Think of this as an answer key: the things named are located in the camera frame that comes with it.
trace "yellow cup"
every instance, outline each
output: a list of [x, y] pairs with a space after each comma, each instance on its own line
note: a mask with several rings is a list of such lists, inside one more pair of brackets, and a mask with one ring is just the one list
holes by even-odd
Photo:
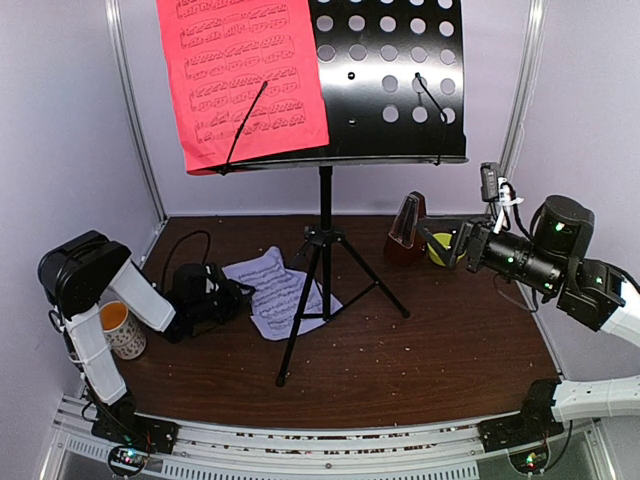
[[[452, 235], [450, 233], [434, 233], [433, 236], [438, 241], [438, 243], [440, 243], [440, 245], [442, 245], [443, 247], [449, 248], [449, 246], [451, 246]], [[465, 255], [464, 253], [462, 255], [459, 255], [458, 259], [456, 260], [456, 263], [462, 260], [462, 257], [464, 257], [464, 255]], [[446, 267], [444, 262], [440, 259], [436, 251], [433, 249], [433, 247], [431, 247], [431, 245], [429, 245], [429, 258], [436, 265], [440, 265], [441, 267]]]

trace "red sheet music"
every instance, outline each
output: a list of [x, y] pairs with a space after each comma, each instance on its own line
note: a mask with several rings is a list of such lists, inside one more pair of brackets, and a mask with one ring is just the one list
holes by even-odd
[[158, 0], [187, 172], [329, 143], [306, 0]]

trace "black music stand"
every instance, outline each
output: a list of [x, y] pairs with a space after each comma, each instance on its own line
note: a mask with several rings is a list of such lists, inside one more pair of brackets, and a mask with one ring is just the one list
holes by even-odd
[[[320, 169], [319, 226], [307, 227], [296, 259], [313, 253], [287, 343], [278, 386], [286, 381], [300, 323], [333, 320], [379, 287], [404, 317], [409, 311], [335, 227], [334, 165], [466, 163], [461, 0], [310, 0], [331, 144], [234, 162], [214, 171]], [[342, 245], [372, 284], [331, 313], [331, 250]], [[323, 312], [304, 312], [322, 257]]]

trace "patterned mug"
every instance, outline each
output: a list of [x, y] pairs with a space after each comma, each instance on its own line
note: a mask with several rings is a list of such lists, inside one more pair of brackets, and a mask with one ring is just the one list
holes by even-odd
[[100, 309], [102, 329], [113, 352], [123, 360], [139, 357], [147, 346], [147, 337], [135, 316], [122, 302], [109, 302]]

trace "wooden table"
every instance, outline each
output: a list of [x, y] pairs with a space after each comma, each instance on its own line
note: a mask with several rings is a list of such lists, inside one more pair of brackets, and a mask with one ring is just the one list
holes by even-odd
[[[556, 377], [534, 319], [502, 299], [492, 272], [448, 271], [423, 259], [402, 269], [382, 256], [391, 217], [338, 217], [350, 241], [411, 310], [408, 320], [377, 289], [338, 319], [300, 337], [284, 388], [274, 386], [285, 344], [264, 340], [248, 309], [231, 323], [171, 345], [148, 334], [146, 352], [119, 368], [139, 411], [184, 420], [287, 428], [425, 424], [518, 410], [530, 383]], [[182, 235], [205, 229], [219, 265], [277, 245], [290, 259], [314, 218], [208, 217], [169, 221], [145, 266], [158, 282]], [[204, 242], [176, 252], [199, 262]], [[367, 278], [334, 249], [336, 296], [346, 302]], [[521, 299], [515, 286], [501, 286]]]

